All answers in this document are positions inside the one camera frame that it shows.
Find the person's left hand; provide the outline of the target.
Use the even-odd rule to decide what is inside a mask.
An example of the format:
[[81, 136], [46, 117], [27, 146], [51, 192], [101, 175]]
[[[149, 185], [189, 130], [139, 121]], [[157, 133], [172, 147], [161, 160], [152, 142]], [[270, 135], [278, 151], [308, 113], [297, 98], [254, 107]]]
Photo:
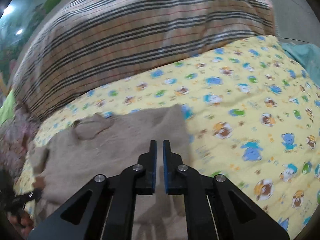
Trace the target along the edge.
[[[45, 182], [43, 177], [36, 177], [35, 182], [33, 183], [34, 189], [41, 189], [42, 191], [45, 188]], [[20, 211], [19, 216], [14, 216], [12, 213], [7, 212], [9, 215], [9, 221], [12, 225], [20, 229], [23, 233], [27, 233], [27, 231], [31, 231], [34, 227], [34, 222], [30, 218], [30, 215], [24, 210], [24, 208]]]

